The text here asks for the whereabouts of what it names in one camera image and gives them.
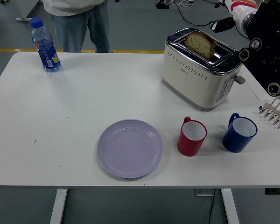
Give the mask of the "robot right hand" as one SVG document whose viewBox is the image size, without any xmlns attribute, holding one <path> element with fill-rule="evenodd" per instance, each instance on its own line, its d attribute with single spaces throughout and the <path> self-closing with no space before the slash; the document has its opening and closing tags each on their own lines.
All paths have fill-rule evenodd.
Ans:
<svg viewBox="0 0 280 224">
<path fill-rule="evenodd" d="M 209 23 L 210 29 L 215 32 L 224 32 L 239 25 L 241 32 L 247 34 L 247 27 L 258 10 L 258 4 L 253 0 L 219 0 L 215 8 L 225 6 L 231 17 Z"/>
</svg>

